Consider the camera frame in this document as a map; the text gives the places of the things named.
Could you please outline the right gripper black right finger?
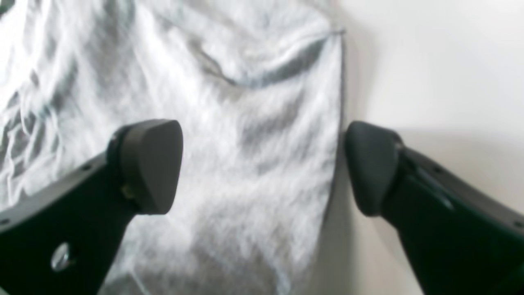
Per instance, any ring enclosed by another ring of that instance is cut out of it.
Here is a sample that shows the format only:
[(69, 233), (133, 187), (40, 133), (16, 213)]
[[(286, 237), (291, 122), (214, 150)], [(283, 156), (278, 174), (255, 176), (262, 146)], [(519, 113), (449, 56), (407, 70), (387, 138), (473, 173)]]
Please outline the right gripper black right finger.
[(395, 228), (425, 295), (522, 295), (522, 214), (391, 129), (354, 121), (344, 151), (357, 207)]

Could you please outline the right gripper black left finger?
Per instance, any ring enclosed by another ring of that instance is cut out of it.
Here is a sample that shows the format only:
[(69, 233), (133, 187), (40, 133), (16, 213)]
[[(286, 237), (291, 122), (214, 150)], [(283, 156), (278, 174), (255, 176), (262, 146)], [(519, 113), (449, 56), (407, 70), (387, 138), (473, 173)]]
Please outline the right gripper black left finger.
[(132, 219), (172, 208), (182, 151), (176, 120), (126, 125), (105, 152), (2, 211), (1, 290), (97, 294)]

